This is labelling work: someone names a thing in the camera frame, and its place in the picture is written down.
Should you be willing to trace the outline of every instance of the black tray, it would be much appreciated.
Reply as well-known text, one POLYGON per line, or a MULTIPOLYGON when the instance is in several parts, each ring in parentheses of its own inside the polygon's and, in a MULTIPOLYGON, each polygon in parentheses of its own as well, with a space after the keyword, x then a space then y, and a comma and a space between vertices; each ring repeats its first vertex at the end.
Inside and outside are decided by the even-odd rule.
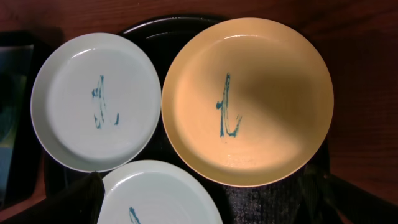
MULTIPOLYGON (((223 20, 222 17, 198 15, 159 17, 126 29, 119 35, 137 44, 148 55, 163 86, 170 64, 181 48, 199 32, 223 20)), ((303 169, 274 184, 253 188, 229 187, 200 176, 175 153, 161 118, 149 144, 132 161, 142 159, 169 162, 194 176, 216 203, 224 223, 292 223, 302 200, 297 179, 303 174, 303 169)), ((328 170, 325 142, 310 162, 328 170)), ((48 197, 87 175, 58 164, 49 155, 45 157, 44 172, 48 197)))

